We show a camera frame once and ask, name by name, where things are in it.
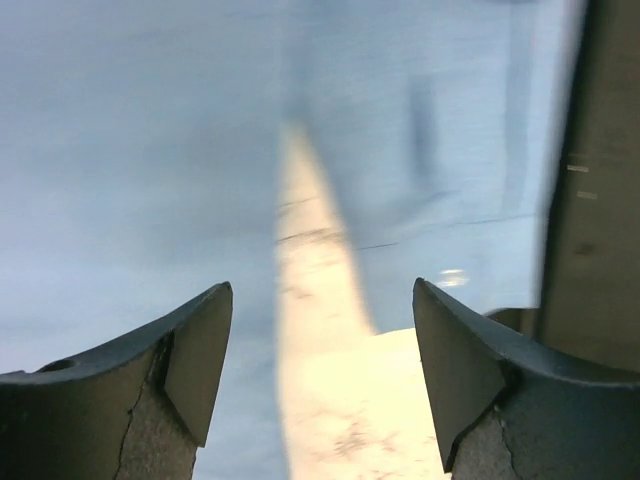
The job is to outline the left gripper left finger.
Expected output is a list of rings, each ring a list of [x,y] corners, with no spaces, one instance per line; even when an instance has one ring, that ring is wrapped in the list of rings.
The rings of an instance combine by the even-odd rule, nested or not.
[[[2,374],[2,478],[192,478],[232,304],[230,284],[217,284],[95,348]]]

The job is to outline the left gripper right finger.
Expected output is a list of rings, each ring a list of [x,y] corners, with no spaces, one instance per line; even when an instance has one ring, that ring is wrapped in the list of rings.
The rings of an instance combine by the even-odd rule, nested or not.
[[[638,478],[638,373],[541,345],[422,278],[413,314],[445,472]]]

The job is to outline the light blue long sleeve shirt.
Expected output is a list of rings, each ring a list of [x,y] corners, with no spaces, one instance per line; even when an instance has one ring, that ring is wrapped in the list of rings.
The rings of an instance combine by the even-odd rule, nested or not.
[[[301,130],[370,315],[425,278],[537,301],[578,1],[5,1],[1,367],[37,368],[212,284],[234,319],[201,479],[289,475],[276,218]]]

